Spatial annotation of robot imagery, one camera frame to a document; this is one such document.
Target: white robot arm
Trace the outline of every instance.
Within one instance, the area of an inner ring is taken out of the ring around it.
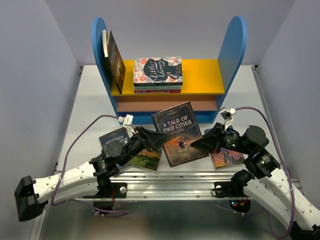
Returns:
[[[110,177],[119,172],[118,166],[124,166],[143,149],[150,152],[158,150],[170,138],[166,133],[150,131],[142,126],[130,130],[134,134],[125,145],[111,141],[99,156],[83,165],[44,178],[22,178],[14,192],[19,221],[34,219],[43,210],[68,200],[79,202],[75,198],[110,198],[112,194],[126,197],[126,193],[121,191],[121,184],[127,184],[110,181]]]
[[[210,154],[217,154],[225,148],[248,155],[243,161],[247,170],[237,172],[231,181],[215,182],[214,196],[252,197],[289,228],[292,239],[320,239],[320,211],[294,185],[290,188],[285,171],[265,149],[269,140],[262,128],[249,126],[242,136],[228,128],[236,110],[221,108],[224,124],[216,123],[201,139],[191,144]]]

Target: yellow shelf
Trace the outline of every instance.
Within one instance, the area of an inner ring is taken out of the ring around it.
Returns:
[[[134,93],[134,61],[124,60],[125,77],[122,94],[116,84],[112,83],[112,96],[140,96]],[[217,59],[183,59],[183,85],[181,93],[150,93],[143,96],[161,95],[221,95],[225,93]]]

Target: a tale of two cities book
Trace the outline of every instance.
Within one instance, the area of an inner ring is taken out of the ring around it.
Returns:
[[[170,167],[209,156],[191,146],[202,134],[189,101],[153,114],[152,120],[159,133],[171,134],[171,138],[163,145]]]

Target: stack of books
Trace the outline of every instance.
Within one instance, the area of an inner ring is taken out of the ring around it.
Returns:
[[[135,94],[178,94],[181,92],[183,82],[179,56],[134,59]]]

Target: book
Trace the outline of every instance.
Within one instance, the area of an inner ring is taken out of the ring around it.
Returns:
[[[170,167],[175,167],[209,154],[190,146],[200,139],[195,113],[189,101],[151,115],[155,129],[159,133],[169,133],[171,138],[163,145]]]
[[[169,89],[169,90],[134,90],[135,94],[179,94],[181,89]]]
[[[134,86],[133,90],[181,90],[182,86]]]
[[[132,158],[128,164],[143,168],[143,169],[149,169],[153,171],[157,171],[160,157],[161,157],[162,148],[160,148],[157,151],[147,151],[142,150],[138,155],[136,155],[134,158]]]
[[[126,67],[124,61],[121,58],[119,49],[111,30],[109,34],[106,29],[102,31],[102,48],[104,54],[103,66],[108,72],[108,78],[113,79],[119,93],[122,94]]]
[[[125,145],[129,140],[129,135],[127,130],[124,127],[122,127],[99,137],[99,139],[100,139],[101,146],[104,149],[108,146],[108,143],[110,143],[111,141],[119,141],[122,143],[122,145]],[[158,151],[152,151],[152,152],[149,152],[144,149],[138,155],[132,158],[122,168],[125,168],[131,165],[138,168],[156,171],[159,165],[161,151],[162,151],[162,148],[160,148]]]
[[[179,56],[134,59],[133,86],[182,86],[182,61]]]
[[[204,133],[206,134],[209,132],[210,129],[204,130]],[[232,151],[229,149],[221,148],[220,152],[218,154],[211,154],[214,168],[224,168],[229,167],[237,164],[242,164],[245,160],[245,157],[242,153],[237,151]]]

